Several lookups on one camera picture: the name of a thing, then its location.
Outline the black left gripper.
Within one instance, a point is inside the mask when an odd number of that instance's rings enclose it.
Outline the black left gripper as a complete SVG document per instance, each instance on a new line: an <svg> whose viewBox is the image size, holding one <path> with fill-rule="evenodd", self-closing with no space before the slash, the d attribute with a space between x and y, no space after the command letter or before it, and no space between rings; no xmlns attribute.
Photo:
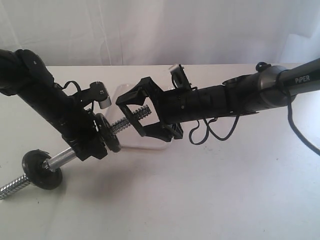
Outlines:
<svg viewBox="0 0 320 240"><path fill-rule="evenodd" d="M94 115L83 108L75 108L64 116L62 138L81 161L90 157L103 159L108 155L94 122Z"/></svg>

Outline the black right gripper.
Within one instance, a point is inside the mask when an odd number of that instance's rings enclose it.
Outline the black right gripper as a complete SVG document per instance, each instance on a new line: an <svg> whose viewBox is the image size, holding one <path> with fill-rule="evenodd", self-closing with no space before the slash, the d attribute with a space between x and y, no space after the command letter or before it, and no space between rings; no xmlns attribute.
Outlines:
<svg viewBox="0 0 320 240"><path fill-rule="evenodd" d="M167 123L165 121L165 107L163 103L164 91L150 78L144 77L128 92L120 95L116 100L118 107L127 105L142 106L146 98L149 98L153 104L158 122L143 127L145 136L159 139L164 142L170 142L173 138L180 140L183 138L183 130L179 123Z"/></svg>

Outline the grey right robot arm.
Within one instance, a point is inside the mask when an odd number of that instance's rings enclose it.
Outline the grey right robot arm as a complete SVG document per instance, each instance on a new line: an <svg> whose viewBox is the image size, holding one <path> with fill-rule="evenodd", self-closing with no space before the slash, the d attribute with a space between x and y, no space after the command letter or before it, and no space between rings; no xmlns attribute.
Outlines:
<svg viewBox="0 0 320 240"><path fill-rule="evenodd" d="M181 139L181 123L247 116L284 107L298 94L320 88L318 59L292 69L260 62L253 74L205 88L193 87L179 64L173 65L169 71L173 89L163 90L150 77L144 77L116 100L116 105L142 137L165 142ZM146 99L151 100L158 122L144 126L129 107L141 106Z"/></svg>

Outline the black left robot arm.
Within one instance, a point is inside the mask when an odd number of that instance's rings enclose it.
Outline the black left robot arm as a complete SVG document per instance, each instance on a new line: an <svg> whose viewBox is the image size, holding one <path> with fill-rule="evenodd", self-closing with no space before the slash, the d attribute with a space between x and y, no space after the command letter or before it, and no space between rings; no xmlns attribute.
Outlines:
<svg viewBox="0 0 320 240"><path fill-rule="evenodd" d="M85 109L93 102L98 102L102 109L108 106L109 95L102 82L92 82L84 90L74 80L61 86L31 50L2 49L0 92L19 96L61 134L80 160L102 159L107 155L95 126L96 116L93 110Z"/></svg>

